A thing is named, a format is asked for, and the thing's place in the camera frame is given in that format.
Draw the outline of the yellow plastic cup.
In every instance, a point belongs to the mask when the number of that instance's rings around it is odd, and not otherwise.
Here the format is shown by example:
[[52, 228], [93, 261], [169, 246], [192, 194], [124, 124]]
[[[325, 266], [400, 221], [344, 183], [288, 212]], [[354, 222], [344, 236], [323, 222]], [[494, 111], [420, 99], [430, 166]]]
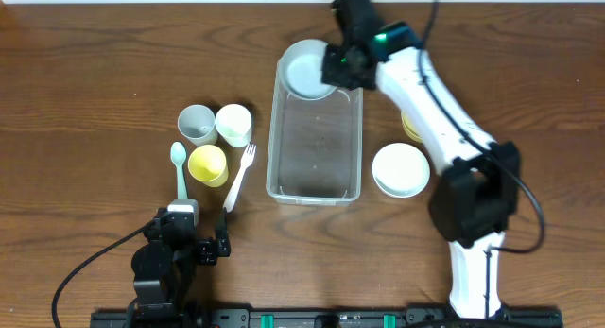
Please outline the yellow plastic cup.
[[209, 187], [220, 187], [229, 177], [226, 155], [214, 145], [197, 147], [189, 156], [187, 166], [195, 180]]

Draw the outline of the grey plastic bowl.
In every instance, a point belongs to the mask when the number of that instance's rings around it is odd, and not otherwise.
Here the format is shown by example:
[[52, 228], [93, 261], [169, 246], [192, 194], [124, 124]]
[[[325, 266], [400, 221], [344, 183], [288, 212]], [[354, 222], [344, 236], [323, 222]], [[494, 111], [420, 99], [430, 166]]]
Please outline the grey plastic bowl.
[[288, 91], [302, 99], [317, 100], [336, 87], [321, 81], [327, 43], [307, 39], [292, 44], [278, 62], [278, 77]]

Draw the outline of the black mounting rail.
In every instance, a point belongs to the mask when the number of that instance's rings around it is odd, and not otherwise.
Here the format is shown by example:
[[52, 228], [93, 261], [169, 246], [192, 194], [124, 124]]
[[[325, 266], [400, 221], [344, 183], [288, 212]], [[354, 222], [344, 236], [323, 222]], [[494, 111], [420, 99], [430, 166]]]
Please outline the black mounting rail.
[[220, 309], [174, 319], [144, 319], [140, 314], [97, 312], [93, 328], [117, 327], [210, 327], [210, 328], [401, 328], [401, 327], [546, 327], [562, 328], [558, 310], [506, 308], [487, 321], [460, 319], [438, 306], [412, 306], [404, 311], [258, 311]]

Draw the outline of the white plastic bowl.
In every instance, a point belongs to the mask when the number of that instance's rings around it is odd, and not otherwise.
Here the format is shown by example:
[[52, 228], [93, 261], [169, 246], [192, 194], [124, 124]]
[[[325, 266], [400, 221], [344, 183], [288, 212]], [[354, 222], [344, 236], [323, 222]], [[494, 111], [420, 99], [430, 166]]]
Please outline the white plastic bowl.
[[428, 185], [430, 166], [416, 147], [393, 143], [382, 147], [372, 161], [372, 177], [379, 189], [392, 198], [411, 198]]

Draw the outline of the yellow plastic bowl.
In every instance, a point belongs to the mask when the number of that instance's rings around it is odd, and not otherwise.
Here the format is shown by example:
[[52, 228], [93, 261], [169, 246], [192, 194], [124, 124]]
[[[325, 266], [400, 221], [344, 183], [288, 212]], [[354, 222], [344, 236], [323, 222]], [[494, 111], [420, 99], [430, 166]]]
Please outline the yellow plastic bowl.
[[423, 140], [422, 140], [421, 136], [417, 133], [415, 127], [413, 126], [410, 117], [407, 114], [405, 114], [404, 112], [401, 112], [401, 119], [402, 119], [403, 129], [404, 129], [405, 133], [407, 134], [407, 136], [410, 139], [412, 139], [413, 141], [421, 143]]

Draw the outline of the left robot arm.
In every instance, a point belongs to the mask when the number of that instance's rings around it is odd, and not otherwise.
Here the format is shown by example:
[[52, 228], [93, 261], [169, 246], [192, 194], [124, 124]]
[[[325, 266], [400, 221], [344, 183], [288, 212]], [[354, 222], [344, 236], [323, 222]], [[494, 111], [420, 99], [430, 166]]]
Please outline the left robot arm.
[[143, 320], [175, 319], [198, 266], [214, 266], [231, 254], [227, 211], [221, 210], [215, 235], [198, 237], [197, 210], [189, 205], [160, 208], [143, 229], [147, 244], [131, 259], [134, 290]]

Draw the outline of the clear plastic container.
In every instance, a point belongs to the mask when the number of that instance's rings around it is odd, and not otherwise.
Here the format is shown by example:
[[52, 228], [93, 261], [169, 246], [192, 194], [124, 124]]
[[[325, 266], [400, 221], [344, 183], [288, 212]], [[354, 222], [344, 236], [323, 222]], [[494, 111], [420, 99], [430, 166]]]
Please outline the clear plastic container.
[[363, 91], [294, 94], [276, 73], [266, 189], [292, 205], [348, 206], [361, 193]]

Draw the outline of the mint green plastic spoon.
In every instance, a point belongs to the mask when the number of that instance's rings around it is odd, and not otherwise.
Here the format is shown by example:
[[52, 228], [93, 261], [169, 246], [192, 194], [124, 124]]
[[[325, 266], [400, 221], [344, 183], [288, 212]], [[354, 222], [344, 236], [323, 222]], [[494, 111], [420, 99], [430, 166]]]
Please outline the mint green plastic spoon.
[[182, 142], [175, 141], [170, 148], [170, 160], [176, 168], [177, 177], [177, 199], [188, 199], [186, 181], [184, 177], [184, 163], [187, 152]]

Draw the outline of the white plastic fork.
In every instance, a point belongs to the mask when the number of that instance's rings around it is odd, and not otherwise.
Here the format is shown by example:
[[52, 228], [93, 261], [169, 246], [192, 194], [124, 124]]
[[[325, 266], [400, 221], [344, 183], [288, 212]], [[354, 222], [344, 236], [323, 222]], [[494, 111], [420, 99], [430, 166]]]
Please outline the white plastic fork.
[[233, 180], [233, 184], [223, 203], [223, 209], [227, 213], [230, 213], [235, 206], [245, 173], [247, 169], [252, 165], [255, 153], [256, 145], [252, 143], [247, 144], [240, 160], [240, 168]]

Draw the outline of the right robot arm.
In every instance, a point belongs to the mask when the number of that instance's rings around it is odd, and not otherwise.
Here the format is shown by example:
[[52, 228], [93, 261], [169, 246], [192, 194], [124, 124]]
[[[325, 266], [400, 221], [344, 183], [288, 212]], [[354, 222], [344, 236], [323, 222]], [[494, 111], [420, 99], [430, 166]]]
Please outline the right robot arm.
[[497, 143], [461, 108], [407, 24], [362, 21], [340, 30], [342, 44], [326, 49], [322, 81], [378, 90], [411, 118], [440, 177], [429, 214], [450, 245], [450, 306], [464, 319], [496, 316], [498, 254], [517, 209], [519, 150]]

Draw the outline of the white plastic cup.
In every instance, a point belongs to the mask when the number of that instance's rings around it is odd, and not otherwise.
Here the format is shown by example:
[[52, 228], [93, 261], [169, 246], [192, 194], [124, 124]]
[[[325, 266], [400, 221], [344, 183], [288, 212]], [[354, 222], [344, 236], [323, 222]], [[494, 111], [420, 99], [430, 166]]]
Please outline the white plastic cup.
[[251, 113], [242, 105], [228, 104], [216, 114], [216, 130], [232, 147], [245, 147], [251, 141]]

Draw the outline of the grey plastic cup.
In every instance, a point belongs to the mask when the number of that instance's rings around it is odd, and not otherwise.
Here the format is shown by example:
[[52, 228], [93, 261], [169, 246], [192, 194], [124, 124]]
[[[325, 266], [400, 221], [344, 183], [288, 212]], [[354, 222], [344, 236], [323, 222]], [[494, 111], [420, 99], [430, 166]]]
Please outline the grey plastic cup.
[[178, 130], [197, 147], [214, 145], [218, 139], [216, 118], [211, 109], [203, 105], [191, 105], [178, 117]]

